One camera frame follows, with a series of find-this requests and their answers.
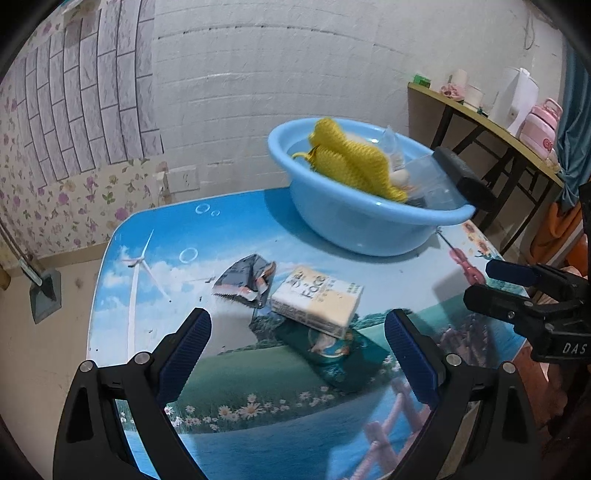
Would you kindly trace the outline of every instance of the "printed tablecloth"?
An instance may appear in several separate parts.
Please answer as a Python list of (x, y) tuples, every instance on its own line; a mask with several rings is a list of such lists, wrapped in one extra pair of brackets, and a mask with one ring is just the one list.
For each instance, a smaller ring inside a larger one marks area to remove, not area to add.
[[(213, 296), (215, 280), (253, 253), (277, 262), (272, 291), (299, 264), (363, 285), (352, 326), (388, 351), (384, 319), (393, 308), (406, 309), (422, 333), (474, 365), (496, 367), (524, 341), (510, 325), (463, 305), (464, 290), (479, 281), (525, 294), (486, 278), (486, 263), (500, 256), (472, 222), (442, 227), (409, 254), (374, 258), (316, 235), (288, 189), (137, 213), (105, 252), (87, 357), (100, 367), (124, 363), (152, 351), (193, 308), (208, 310), (211, 340), (165, 412), (210, 480), (374, 480), (395, 468), (428, 416), (392, 355), (364, 390), (344, 394), (274, 337), (267, 307)], [(127, 404), (118, 406), (140, 470), (156, 477)], [(388, 442), (380, 448), (371, 446), (378, 426)]]

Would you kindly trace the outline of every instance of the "pink fence illustration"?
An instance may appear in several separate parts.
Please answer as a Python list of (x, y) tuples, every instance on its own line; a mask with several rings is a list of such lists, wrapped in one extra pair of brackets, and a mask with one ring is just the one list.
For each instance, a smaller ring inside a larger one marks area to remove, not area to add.
[[(361, 460), (353, 475), (348, 479), (343, 478), (343, 480), (365, 480), (376, 462), (385, 478), (400, 463), (400, 460), (414, 442), (418, 432), (421, 431), (429, 416), (430, 410), (427, 406), (424, 406), (420, 411), (414, 409), (413, 399), (410, 396), (411, 388), (406, 381), (398, 378), (393, 380), (390, 385), (394, 393), (396, 393), (396, 400), (394, 401), (392, 410), (384, 423), (380, 424), (377, 421), (373, 421), (364, 427), (365, 436), (369, 442), (368, 452), (363, 457), (363, 460)], [(396, 453), (388, 441), (388, 435), (401, 413), (407, 418), (412, 434), (403, 449)]]

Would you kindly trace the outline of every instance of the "white kettle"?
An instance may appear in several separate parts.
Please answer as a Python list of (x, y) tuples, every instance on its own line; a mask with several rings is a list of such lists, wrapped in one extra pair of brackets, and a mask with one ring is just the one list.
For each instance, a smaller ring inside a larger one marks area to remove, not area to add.
[(538, 102), (540, 88), (525, 69), (507, 67), (488, 118), (517, 136), (521, 124)]

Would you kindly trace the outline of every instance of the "blue gripper pad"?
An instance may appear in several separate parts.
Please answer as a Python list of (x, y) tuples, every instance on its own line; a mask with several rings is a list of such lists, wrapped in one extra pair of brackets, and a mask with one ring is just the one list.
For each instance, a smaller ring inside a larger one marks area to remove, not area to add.
[(526, 265), (491, 260), (486, 264), (486, 275), (497, 280), (514, 283), (523, 287), (531, 287), (538, 281), (535, 270)]
[[(178, 399), (211, 334), (212, 320), (208, 312), (194, 309), (176, 333), (167, 335), (158, 344), (153, 366), (159, 368), (155, 373), (159, 387), (156, 401), (160, 408)], [(163, 360), (161, 366), (157, 361), (159, 354)]]
[(417, 343), (424, 343), (423, 335), (402, 310), (392, 310), (386, 315), (384, 333), (417, 400), (434, 410), (439, 403), (437, 387), (443, 380)]

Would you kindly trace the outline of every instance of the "white wall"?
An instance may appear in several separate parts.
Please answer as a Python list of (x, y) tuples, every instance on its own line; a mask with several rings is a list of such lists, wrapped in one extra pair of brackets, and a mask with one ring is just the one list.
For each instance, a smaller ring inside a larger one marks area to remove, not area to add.
[(274, 126), (338, 115), (407, 134), (417, 72), (437, 86), (463, 68), (486, 103), (502, 67), (524, 66), (555, 96), (561, 35), (535, 20), (525, 51), (526, 14), (522, 0), (157, 0), (156, 117), (168, 164), (197, 166), (201, 189), (189, 197), (284, 184), (267, 156)]

